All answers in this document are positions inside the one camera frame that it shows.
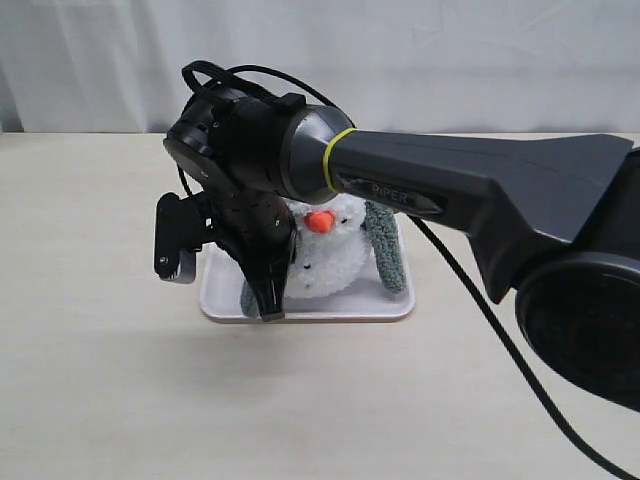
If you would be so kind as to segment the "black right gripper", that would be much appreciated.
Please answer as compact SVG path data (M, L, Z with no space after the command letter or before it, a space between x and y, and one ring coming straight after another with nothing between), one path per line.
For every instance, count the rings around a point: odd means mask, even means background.
M289 269L295 257L295 221L284 200L253 189L199 193L200 242L213 243L245 274L244 313L272 321L284 316Z

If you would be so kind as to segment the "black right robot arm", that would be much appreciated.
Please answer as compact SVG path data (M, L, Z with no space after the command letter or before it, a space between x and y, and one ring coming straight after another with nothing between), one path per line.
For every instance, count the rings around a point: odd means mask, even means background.
M167 195L161 276L214 242L259 314L283 314L285 203L339 193L465 233L488 297L516 291L530 348L577 387L639 407L639 149L592 134L510 140L358 129L338 108L237 78L193 83L164 147L202 192Z

